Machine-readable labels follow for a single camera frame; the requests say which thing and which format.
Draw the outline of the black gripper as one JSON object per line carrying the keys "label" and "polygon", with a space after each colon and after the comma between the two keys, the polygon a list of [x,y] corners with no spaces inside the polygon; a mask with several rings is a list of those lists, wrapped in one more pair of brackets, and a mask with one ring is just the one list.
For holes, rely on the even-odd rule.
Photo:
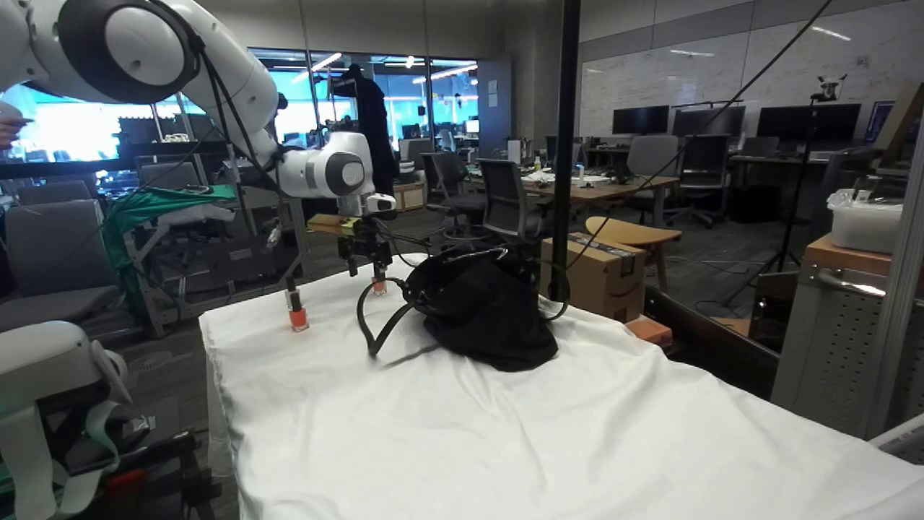
{"label": "black gripper", "polygon": [[358,263],[367,259],[374,275],[383,275],[393,263],[393,242],[387,226],[377,217],[351,217],[337,229],[337,258],[345,271],[354,275]]}

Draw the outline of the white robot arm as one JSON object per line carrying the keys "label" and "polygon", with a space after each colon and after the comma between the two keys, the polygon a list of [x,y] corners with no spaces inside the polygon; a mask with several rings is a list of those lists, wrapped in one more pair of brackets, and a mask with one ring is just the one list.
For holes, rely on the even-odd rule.
{"label": "white robot arm", "polygon": [[341,258],[383,271],[380,217],[364,133],[334,129],[314,149],[276,141],[279,92],[269,68],[198,0],[0,0],[0,87],[100,103],[189,99],[228,141],[292,198],[334,198]]}

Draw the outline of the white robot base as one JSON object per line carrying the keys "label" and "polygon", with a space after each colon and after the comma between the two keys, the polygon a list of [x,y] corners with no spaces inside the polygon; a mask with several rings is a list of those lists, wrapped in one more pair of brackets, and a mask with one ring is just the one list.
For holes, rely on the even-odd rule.
{"label": "white robot base", "polygon": [[10,520],[62,520],[90,509],[124,447],[126,365],[78,323],[41,320],[0,334],[0,458]]}

